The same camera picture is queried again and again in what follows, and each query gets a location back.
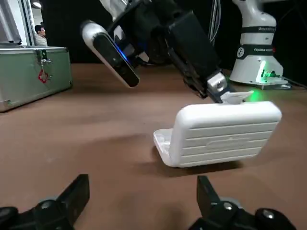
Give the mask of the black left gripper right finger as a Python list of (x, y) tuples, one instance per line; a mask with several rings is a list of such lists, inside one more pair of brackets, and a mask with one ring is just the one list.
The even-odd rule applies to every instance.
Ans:
[(295, 230), (282, 212), (259, 208), (254, 214), (245, 211), (231, 199), (222, 199), (205, 175), (197, 176), (196, 198), (201, 217), (190, 230)]

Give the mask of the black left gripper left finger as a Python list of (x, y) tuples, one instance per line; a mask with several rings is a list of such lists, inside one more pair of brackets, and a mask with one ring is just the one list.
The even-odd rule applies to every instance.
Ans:
[(89, 175), (79, 174), (56, 198), (46, 199), (20, 213), (16, 207), (0, 208), (2, 230), (73, 230), (89, 201)]

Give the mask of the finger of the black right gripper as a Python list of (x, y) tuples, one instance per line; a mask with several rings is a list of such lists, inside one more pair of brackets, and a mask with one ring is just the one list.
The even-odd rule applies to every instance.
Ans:
[(208, 97), (206, 90), (193, 78), (184, 78), (184, 84), (190, 88), (198, 97), (205, 99)]
[(217, 70), (207, 78), (206, 94), (215, 102), (221, 104), (223, 101), (221, 96), (226, 92), (236, 92), (234, 87), (228, 83), (226, 76)]

